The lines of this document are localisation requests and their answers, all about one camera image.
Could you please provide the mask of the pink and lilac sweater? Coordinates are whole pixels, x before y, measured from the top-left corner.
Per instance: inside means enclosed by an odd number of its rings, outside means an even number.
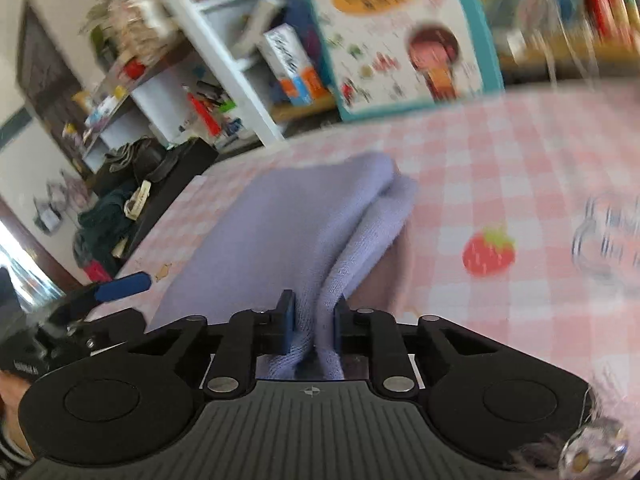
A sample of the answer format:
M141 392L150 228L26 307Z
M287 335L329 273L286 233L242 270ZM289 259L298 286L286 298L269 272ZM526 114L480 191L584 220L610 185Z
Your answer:
M355 309L399 309L410 272L408 226L418 191L418 182L382 153L265 172L250 182L168 286L149 329L188 315L225 323L236 312L272 309L291 289L296 297L291 351L260 358L258 376L363 378L363 359L334 350L334 307L345 298Z

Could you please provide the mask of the dark green cloth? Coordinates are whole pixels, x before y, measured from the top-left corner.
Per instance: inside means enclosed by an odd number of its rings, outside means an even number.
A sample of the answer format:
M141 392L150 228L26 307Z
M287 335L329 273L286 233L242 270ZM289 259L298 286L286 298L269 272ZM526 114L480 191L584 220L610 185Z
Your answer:
M81 269L97 262L111 278L117 274L120 264L112 251L134 227L134 220L125 214L125 204L137 188L135 180L125 181L100 197L93 208L78 214L79 229L74 235L73 254Z

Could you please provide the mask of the black box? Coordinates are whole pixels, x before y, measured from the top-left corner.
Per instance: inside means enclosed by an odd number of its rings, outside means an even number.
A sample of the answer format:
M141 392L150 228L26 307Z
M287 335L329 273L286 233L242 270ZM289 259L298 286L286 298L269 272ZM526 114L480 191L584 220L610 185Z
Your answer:
M160 142L145 138L139 143L143 144L143 148L138 149L136 159L125 169L113 172L111 166L115 162L108 158L96 175L89 179L90 190L102 197L123 183L136 182L136 185L140 185L142 171L151 169L146 175L151 183L150 196L127 235L125 251L120 257L122 260L131 257L192 179L212 166L219 156L216 148L201 138L192 138L176 148L166 150L163 160L160 160Z

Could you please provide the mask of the pink checked tablecloth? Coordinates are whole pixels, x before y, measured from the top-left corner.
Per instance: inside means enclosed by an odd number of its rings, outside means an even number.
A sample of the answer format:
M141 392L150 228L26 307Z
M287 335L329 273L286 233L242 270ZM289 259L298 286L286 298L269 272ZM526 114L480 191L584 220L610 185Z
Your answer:
M153 316L255 176L390 154L418 181L401 318L449 318L639 396L639 83L518 88L431 112L338 125L210 167L127 263L155 278L99 308Z

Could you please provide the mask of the white and orange usmile box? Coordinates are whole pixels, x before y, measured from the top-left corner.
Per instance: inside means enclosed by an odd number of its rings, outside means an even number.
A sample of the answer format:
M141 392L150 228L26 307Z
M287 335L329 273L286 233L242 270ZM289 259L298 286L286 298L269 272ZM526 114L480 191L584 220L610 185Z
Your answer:
M291 25L264 32L258 49L292 105L310 105L329 94Z

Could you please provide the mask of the teal children's character book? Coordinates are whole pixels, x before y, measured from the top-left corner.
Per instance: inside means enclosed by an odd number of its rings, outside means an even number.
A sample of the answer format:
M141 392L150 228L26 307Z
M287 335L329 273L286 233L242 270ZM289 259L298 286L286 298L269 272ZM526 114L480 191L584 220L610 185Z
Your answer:
M308 0L345 122L503 88L480 0Z

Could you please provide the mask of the white bookshelf frame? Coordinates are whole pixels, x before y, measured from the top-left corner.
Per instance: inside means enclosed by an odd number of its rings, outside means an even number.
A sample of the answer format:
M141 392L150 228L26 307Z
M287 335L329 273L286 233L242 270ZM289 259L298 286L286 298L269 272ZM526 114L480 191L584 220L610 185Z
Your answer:
M280 89L266 61L254 50L234 53L241 29L258 0L160 0L183 35L206 63L218 84L238 106L250 140L234 141L227 156L270 145L340 119L334 99L325 96L296 107L276 96Z

